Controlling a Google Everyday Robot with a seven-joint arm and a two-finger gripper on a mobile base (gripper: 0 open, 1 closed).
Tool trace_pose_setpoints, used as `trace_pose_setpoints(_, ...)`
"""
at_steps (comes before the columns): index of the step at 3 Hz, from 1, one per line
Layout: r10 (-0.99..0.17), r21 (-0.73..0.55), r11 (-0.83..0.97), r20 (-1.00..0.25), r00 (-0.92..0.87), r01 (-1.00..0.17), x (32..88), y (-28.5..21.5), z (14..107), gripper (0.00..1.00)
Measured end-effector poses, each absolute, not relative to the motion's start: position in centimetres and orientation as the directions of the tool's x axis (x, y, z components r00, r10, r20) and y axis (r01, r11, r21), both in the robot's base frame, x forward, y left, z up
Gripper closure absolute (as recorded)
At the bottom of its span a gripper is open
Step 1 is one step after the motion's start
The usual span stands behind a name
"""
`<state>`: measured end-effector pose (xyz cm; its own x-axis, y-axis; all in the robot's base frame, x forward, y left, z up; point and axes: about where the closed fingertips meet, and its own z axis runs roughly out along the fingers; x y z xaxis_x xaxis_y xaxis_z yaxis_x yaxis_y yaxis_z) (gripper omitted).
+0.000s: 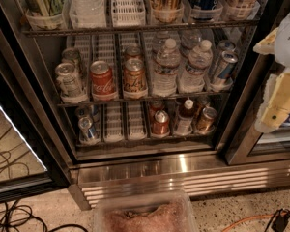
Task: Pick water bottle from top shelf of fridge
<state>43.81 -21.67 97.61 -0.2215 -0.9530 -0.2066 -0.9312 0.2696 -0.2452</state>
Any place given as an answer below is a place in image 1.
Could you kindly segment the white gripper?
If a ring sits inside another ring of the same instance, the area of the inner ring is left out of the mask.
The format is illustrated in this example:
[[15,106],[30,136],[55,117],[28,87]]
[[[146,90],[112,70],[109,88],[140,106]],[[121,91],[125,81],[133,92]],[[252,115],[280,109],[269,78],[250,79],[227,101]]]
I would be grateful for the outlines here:
[[[262,54],[274,54],[275,60],[290,68],[290,13],[262,41],[253,47]],[[254,127],[262,133],[277,130],[290,114],[290,69],[271,74],[265,87],[263,102],[257,112]]]

